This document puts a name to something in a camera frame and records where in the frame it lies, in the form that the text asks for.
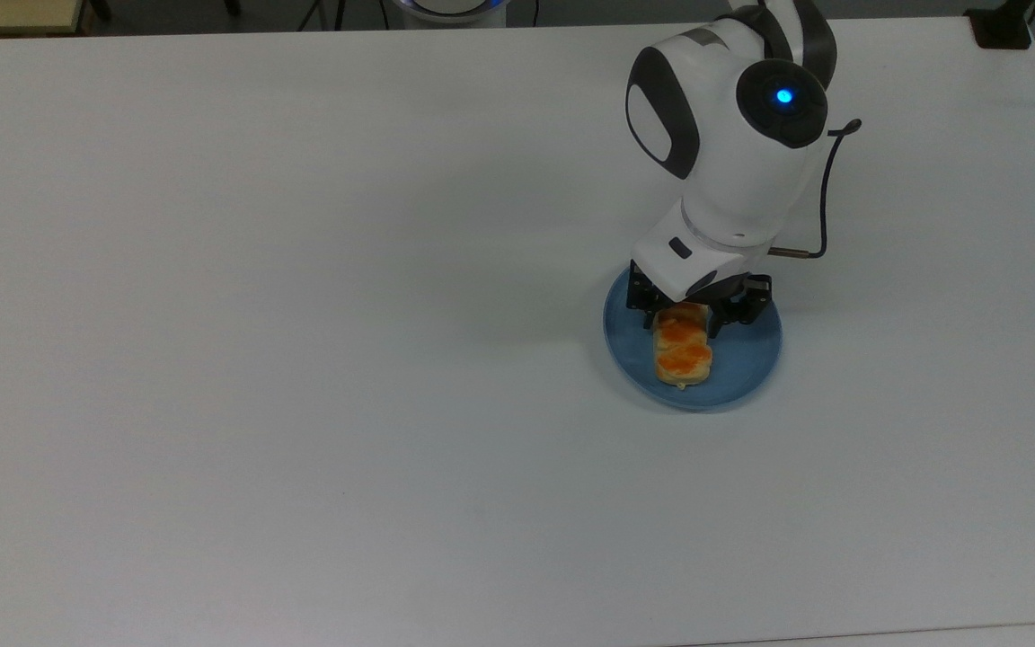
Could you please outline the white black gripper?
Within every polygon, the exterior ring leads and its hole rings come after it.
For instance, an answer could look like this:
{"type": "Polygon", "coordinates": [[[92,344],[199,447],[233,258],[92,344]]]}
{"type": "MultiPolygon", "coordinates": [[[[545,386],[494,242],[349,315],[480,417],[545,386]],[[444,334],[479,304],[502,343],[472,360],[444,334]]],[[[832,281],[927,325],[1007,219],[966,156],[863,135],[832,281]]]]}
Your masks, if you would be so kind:
{"type": "Polygon", "coordinates": [[[632,247],[627,308],[642,312],[643,328],[652,329],[667,304],[713,300],[711,340],[731,324],[755,324],[773,303],[772,276],[751,274],[773,238],[772,210],[678,202],[632,247]]]}

